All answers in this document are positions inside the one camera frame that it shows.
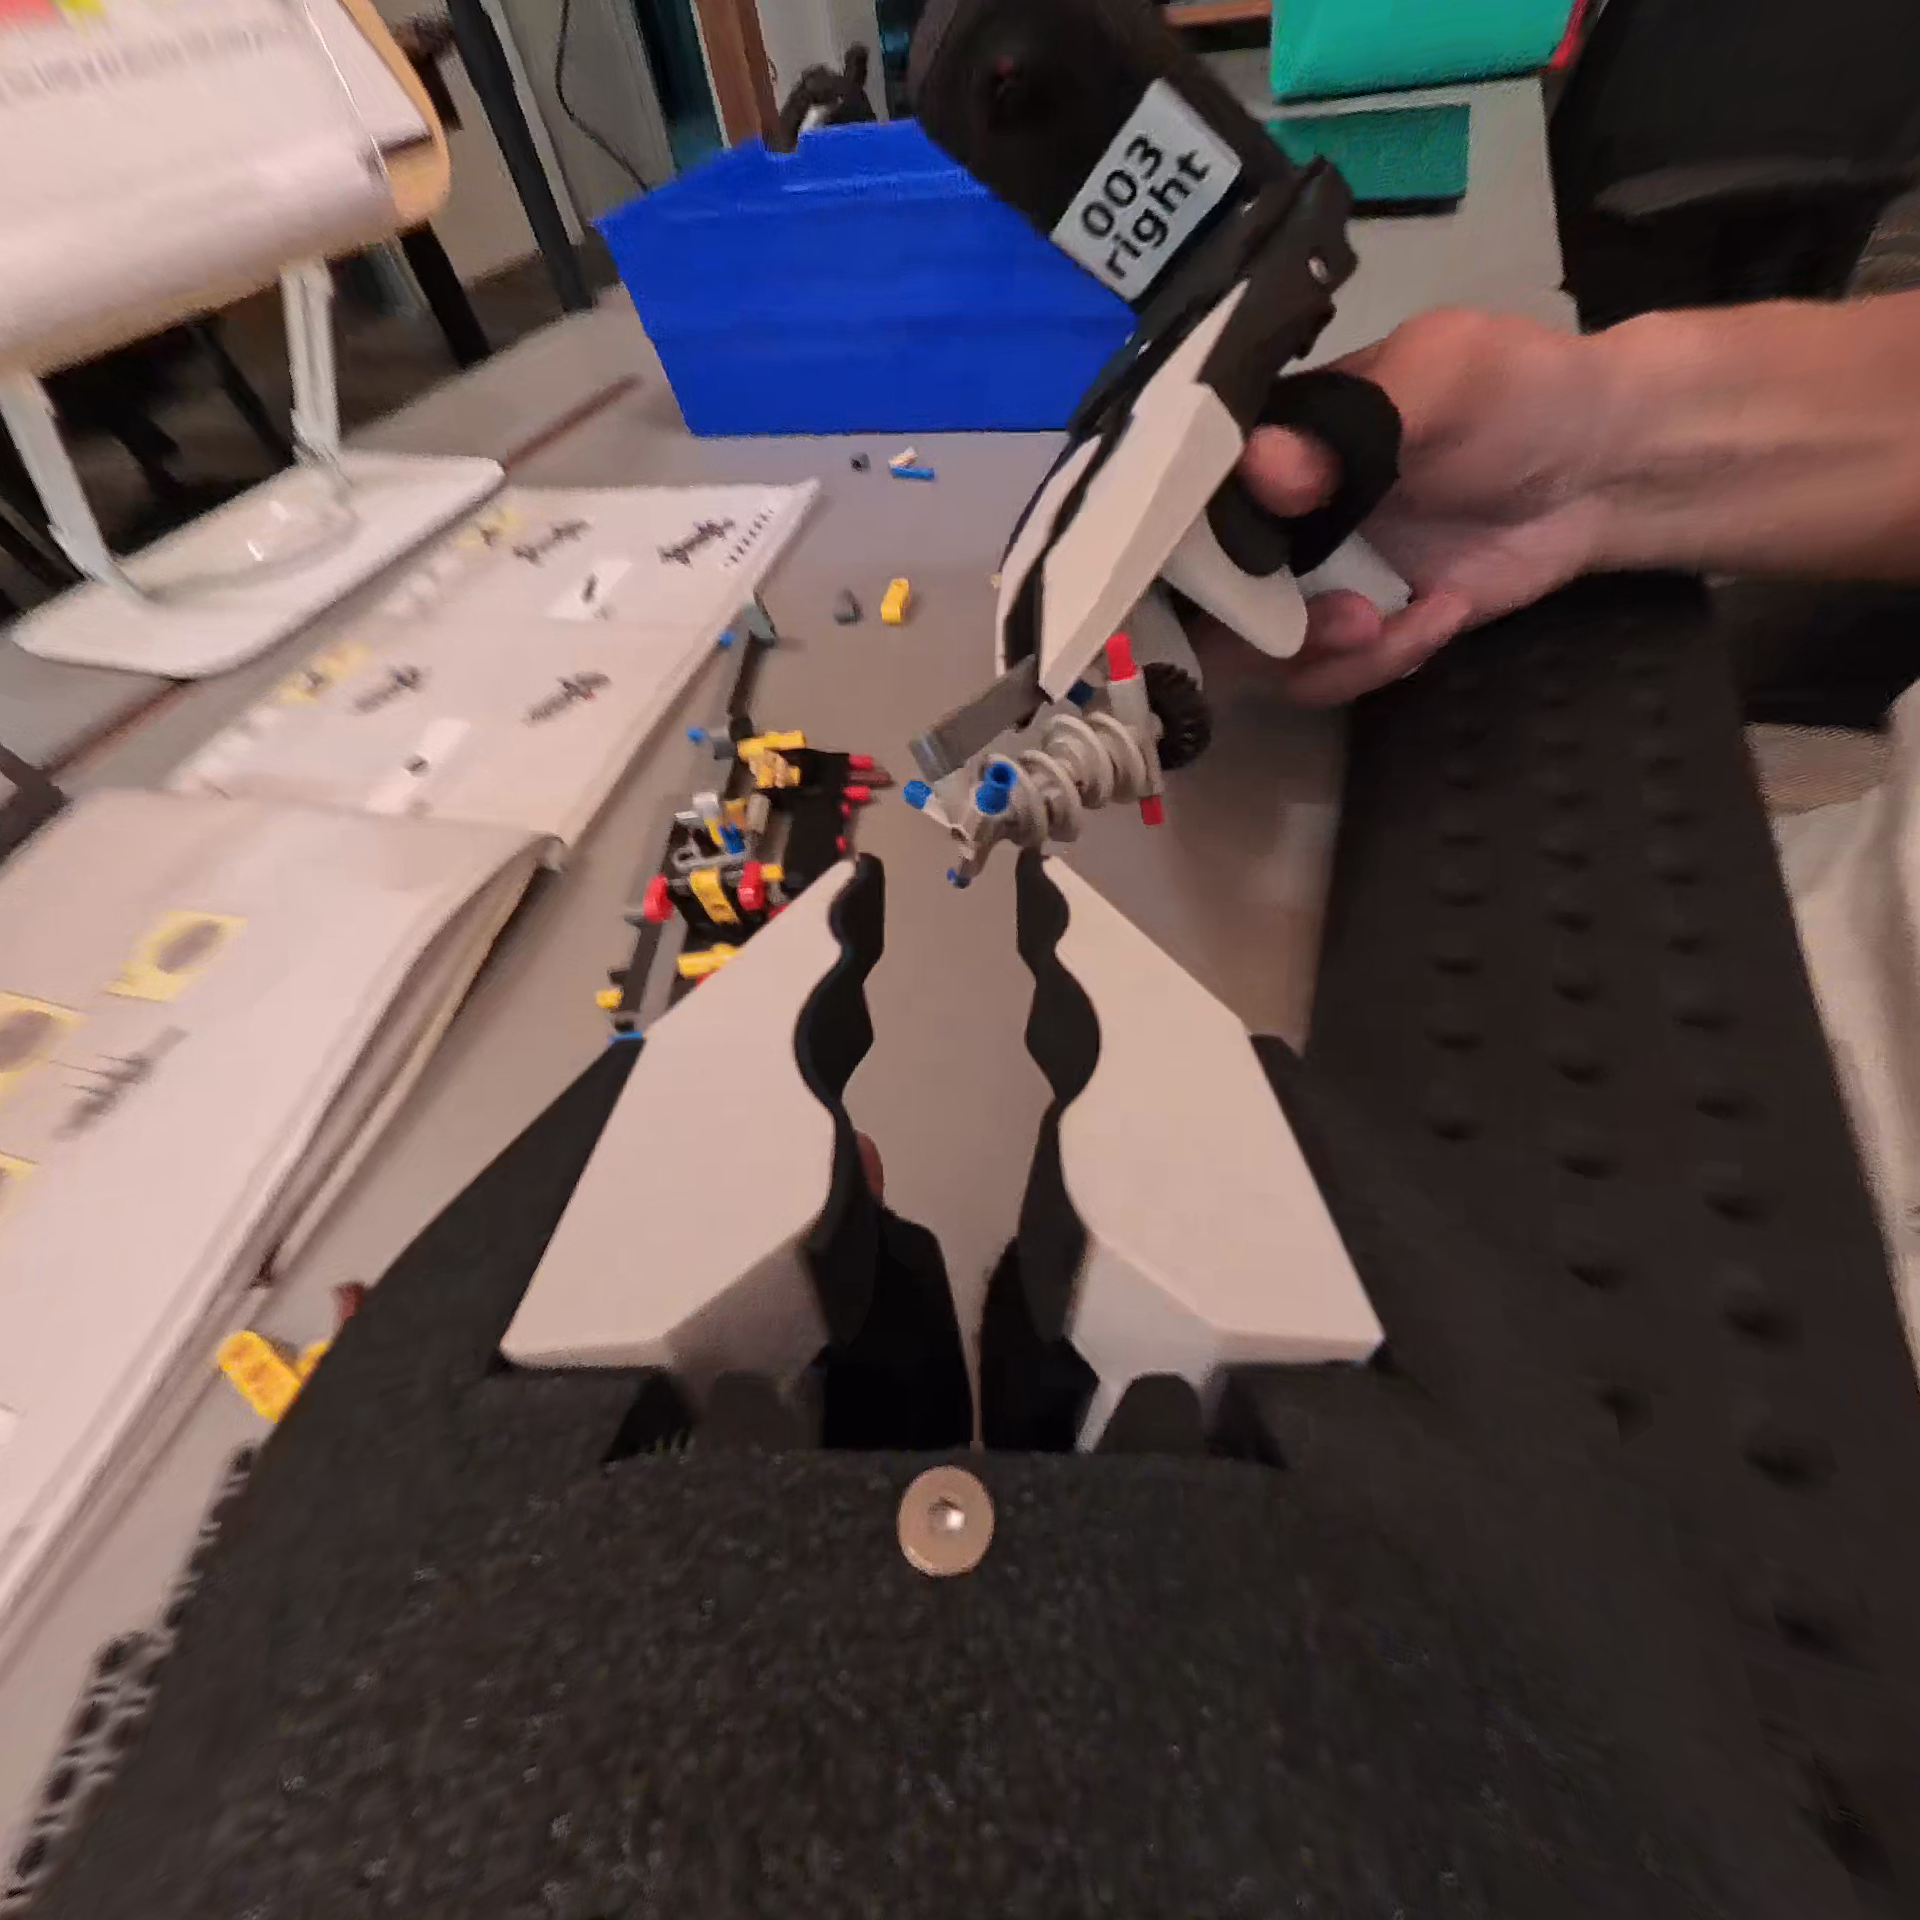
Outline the lego chassis assembly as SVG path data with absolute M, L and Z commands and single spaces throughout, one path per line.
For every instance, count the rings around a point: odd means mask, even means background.
M 721 632 L 726 699 L 687 727 L 694 779 L 672 811 L 624 924 L 630 946 L 597 995 L 615 1043 L 640 1040 L 648 1002 L 674 1007 L 717 977 L 816 879 L 852 854 L 862 815 L 893 786 L 870 755 L 764 727 L 752 702 L 778 634 L 761 598 Z

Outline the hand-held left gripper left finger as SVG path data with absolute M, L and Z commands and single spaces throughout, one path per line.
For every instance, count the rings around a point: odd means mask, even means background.
M 800 1374 L 868 1324 L 879 1210 L 845 1091 L 884 873 L 852 855 L 640 1043 L 500 1355 Z

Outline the wooden post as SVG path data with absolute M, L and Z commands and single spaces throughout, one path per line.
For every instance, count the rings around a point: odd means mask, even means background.
M 717 126 L 728 146 L 777 130 L 774 70 L 756 2 L 690 2 Z

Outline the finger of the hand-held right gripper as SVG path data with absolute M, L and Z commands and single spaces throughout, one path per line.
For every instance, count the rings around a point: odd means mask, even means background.
M 1088 674 L 1140 595 L 1140 366 L 1117 355 L 1074 414 L 998 563 L 996 667 Z
M 1140 595 L 1126 616 L 1146 587 L 1165 570 L 1173 570 L 1178 593 L 1246 639 L 1249 634 L 1249 585 L 1223 556 L 1218 540 L 1201 534 L 1205 556 L 1200 561 L 1177 561 L 1177 551 L 1188 542 L 1193 526 L 1205 521 L 1208 502 L 1232 479 L 1246 444 L 1246 428 L 1206 374 L 1212 352 L 1232 328 L 1240 302 L 1244 284 L 1239 282 L 1193 324 L 1138 396 L 1140 540 L 1136 542 L 1136 556 L 1140 559 Z M 1036 679 L 1036 684 L 1039 702 L 1057 702 L 1074 682 L 1039 684 Z

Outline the black metal post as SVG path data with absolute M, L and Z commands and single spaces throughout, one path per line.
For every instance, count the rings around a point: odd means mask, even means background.
M 592 288 L 520 108 L 508 47 L 486 6 L 445 2 L 445 8 L 455 47 L 505 163 L 550 288 L 566 314 L 586 314 L 592 311 Z

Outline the lego instruction booklet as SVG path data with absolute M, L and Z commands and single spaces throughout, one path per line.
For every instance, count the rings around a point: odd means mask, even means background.
M 5 1643 L 820 491 L 512 490 L 5 862 Z

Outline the dark grey lego beam assembly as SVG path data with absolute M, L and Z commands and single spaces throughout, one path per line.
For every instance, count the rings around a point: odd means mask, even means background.
M 1100 810 L 1133 808 L 1160 826 L 1167 774 L 1208 744 L 1212 706 L 1185 639 L 1138 650 L 1117 634 L 1068 694 L 1044 694 L 1037 667 L 1021 664 L 913 737 L 902 801 L 943 835 L 946 880 L 962 892 L 996 849 L 1063 849 Z

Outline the person's right hand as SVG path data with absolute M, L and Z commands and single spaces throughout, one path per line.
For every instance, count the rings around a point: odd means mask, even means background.
M 1605 547 L 1576 337 L 1450 310 L 1330 368 L 1375 384 L 1398 412 L 1398 482 L 1365 537 L 1408 601 L 1392 616 L 1360 593 L 1309 601 L 1282 679 L 1295 704 L 1313 708 L 1408 679 L 1450 641 L 1593 571 Z

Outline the yellow lego connector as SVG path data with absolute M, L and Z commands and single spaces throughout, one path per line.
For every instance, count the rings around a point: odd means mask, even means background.
M 295 1351 L 257 1331 L 239 1328 L 228 1334 L 213 1362 L 220 1379 L 228 1384 L 253 1417 L 264 1426 L 276 1426 L 297 1403 L 328 1350 L 328 1337 Z

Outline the blue plastic bin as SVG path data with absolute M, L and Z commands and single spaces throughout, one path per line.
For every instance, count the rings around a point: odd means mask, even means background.
M 594 228 L 709 441 L 1056 431 L 1133 328 L 904 119 L 720 151 Z

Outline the pile of black lego beams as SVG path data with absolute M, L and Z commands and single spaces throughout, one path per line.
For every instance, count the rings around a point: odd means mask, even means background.
M 224 1480 L 200 1514 L 196 1537 L 152 1622 L 98 1646 L 63 1721 L 62 1743 L 31 1794 L 26 1819 L 5 1871 L 1 1915 L 31 1915 L 40 1887 L 73 1851 L 79 1827 L 152 1713 L 186 1608 L 200 1591 L 213 1551 L 231 1523 L 263 1443 L 231 1454 Z

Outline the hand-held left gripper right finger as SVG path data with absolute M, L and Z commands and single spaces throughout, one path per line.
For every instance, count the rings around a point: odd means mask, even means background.
M 1380 1318 L 1246 1023 L 1056 855 L 1024 854 L 1046 1107 L 1013 1242 L 1013 1441 L 1096 1444 L 1142 1384 L 1365 1364 Z

